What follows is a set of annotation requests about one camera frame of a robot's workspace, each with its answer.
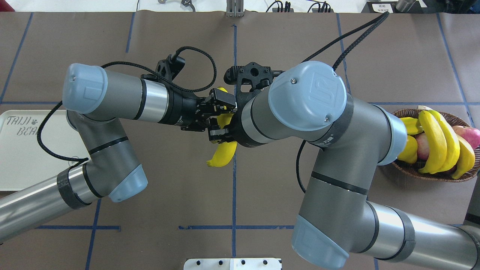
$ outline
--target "white metal plate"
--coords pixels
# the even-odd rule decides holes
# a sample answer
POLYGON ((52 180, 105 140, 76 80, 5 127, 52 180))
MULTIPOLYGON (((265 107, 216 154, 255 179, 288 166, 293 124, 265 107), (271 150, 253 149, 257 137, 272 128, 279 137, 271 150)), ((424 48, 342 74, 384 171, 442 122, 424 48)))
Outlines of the white metal plate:
MULTIPOLYGON (((40 123, 48 110, 8 110, 0 115, 0 190, 17 191, 37 184, 74 162, 47 154, 36 141, 40 123)), ((56 111, 45 125, 42 141, 54 153, 66 157, 88 157, 78 132, 56 111)))
POLYGON ((189 259, 183 270, 281 270, 281 261, 278 258, 189 259))

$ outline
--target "white floor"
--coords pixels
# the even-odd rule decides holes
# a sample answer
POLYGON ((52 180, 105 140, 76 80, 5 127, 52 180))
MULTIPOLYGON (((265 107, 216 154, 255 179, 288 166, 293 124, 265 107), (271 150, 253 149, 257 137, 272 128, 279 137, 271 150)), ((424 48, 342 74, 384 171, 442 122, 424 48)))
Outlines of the white floor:
MULTIPOLYGON (((7 0, 7 2, 19 12, 134 12, 137 10, 137 0, 7 0)), ((190 8, 183 7, 180 2, 180 0, 166 0, 165 4, 160 4, 157 0, 139 0, 138 10, 192 11, 190 8)), ((244 8, 250 11, 265 12, 272 2, 273 0, 244 0, 244 8)), ((295 12, 307 12, 313 4, 309 0, 291 0, 290 2, 295 12)), ((328 0, 327 2, 335 12, 360 13, 367 1, 328 0)), ((225 11, 227 9, 226 0, 192 0, 192 3, 198 12, 225 11)))

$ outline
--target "red object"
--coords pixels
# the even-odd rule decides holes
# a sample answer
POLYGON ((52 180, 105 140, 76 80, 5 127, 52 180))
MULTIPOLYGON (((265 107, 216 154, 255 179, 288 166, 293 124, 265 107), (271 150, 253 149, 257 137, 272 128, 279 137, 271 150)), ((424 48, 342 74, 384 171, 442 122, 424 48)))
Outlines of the red object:
POLYGON ((15 11, 5 0, 0 0, 0 11, 15 11))

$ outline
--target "wicker basket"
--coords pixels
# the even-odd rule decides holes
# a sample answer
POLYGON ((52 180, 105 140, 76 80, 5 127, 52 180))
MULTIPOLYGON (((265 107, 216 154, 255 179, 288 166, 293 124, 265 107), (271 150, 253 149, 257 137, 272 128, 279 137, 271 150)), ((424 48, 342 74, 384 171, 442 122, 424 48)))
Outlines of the wicker basket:
MULTIPOLYGON (((413 118, 418 118, 420 111, 421 110, 419 109, 401 109, 401 110, 395 111, 393 115, 399 118, 408 117, 408 116, 413 118)), ((461 125, 461 126, 470 127, 465 121, 463 121, 459 117, 456 117, 450 113, 446 113, 442 111, 440 111, 439 113, 441 113, 445 117, 445 119, 451 126, 461 125)), ((395 160, 394 162, 392 162, 392 164, 401 172, 403 172, 404 174, 410 177, 423 179, 423 180, 430 180, 430 181, 464 182, 477 176, 477 172, 480 168, 480 148, 477 147, 474 151, 475 151, 475 165, 470 171, 463 174, 459 179, 453 179, 452 177, 450 177, 449 174, 443 173, 443 172, 439 172, 435 174, 419 173, 418 170, 425 166, 425 160, 417 160, 417 162, 414 164, 408 164, 401 160, 395 160)))

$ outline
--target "white tray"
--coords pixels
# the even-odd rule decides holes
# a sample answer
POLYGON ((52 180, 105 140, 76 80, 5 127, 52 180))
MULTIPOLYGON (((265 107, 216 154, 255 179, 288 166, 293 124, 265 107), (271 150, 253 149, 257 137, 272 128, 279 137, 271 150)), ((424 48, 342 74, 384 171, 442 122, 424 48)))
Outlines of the white tray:
MULTIPOLYGON (((37 184, 74 162, 47 154, 36 131, 48 110, 8 110, 0 115, 0 191, 17 191, 37 184)), ((78 132, 67 123, 66 111, 56 111, 42 132, 43 143, 66 157, 89 157, 78 132)))

